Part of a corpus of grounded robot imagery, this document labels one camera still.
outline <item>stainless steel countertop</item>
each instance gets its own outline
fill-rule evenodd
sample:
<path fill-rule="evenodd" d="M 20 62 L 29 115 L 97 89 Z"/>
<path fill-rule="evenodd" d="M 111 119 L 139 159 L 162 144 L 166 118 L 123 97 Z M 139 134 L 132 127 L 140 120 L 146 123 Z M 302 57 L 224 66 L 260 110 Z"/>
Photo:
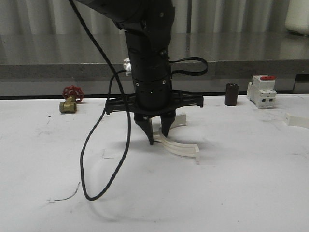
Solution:
<path fill-rule="evenodd" d="M 124 35 L 95 37 L 116 69 L 122 69 L 123 60 L 128 57 Z M 297 74 L 309 74 L 309 38 L 284 32 L 172 34 L 169 56 L 171 60 L 199 56 L 209 62 L 209 72 L 204 76 L 175 76 L 174 87 L 190 91 L 224 91 L 228 81 L 241 83 L 240 90 L 245 91 L 244 84 L 254 74 L 275 74 L 278 90 L 292 90 Z M 195 62 L 173 66 L 202 67 Z M 106 62 L 86 35 L 2 35 L 0 68 L 2 96 L 8 94 L 5 85 L 10 82 L 74 81 L 85 85 L 86 81 L 108 81 L 111 76 Z M 89 90 L 93 94 L 102 93 L 95 87 Z M 34 93 L 25 90 L 24 94 Z"/>

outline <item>brass valve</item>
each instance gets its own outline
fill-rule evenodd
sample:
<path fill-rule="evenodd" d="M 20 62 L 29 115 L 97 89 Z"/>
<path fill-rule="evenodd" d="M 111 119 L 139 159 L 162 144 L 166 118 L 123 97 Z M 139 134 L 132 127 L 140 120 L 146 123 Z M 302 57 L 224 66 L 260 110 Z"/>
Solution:
<path fill-rule="evenodd" d="M 81 88 L 76 86 L 68 86 L 63 90 L 62 96 L 66 99 L 65 102 L 60 102 L 59 110 L 61 113 L 75 113 L 77 110 L 77 102 L 81 102 L 84 93 Z"/>

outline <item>white table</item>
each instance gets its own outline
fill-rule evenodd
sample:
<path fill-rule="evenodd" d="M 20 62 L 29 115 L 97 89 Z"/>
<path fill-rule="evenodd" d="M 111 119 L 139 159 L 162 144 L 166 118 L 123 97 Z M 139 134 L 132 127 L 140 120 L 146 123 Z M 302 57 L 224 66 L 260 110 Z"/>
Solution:
<path fill-rule="evenodd" d="M 105 100 L 85 99 L 72 115 L 59 112 L 60 101 L 0 101 L 1 232 L 309 230 L 309 129 L 283 122 L 286 112 L 309 116 L 309 95 L 278 95 L 265 110 L 245 96 L 235 107 L 219 96 L 179 109 L 188 125 L 169 136 L 198 143 L 199 165 L 150 146 L 132 123 L 128 156 L 95 202 L 81 186 L 53 200 L 75 192 L 80 151 Z M 85 152 L 91 195 L 105 186 L 125 141 L 126 114 L 106 116 Z"/>

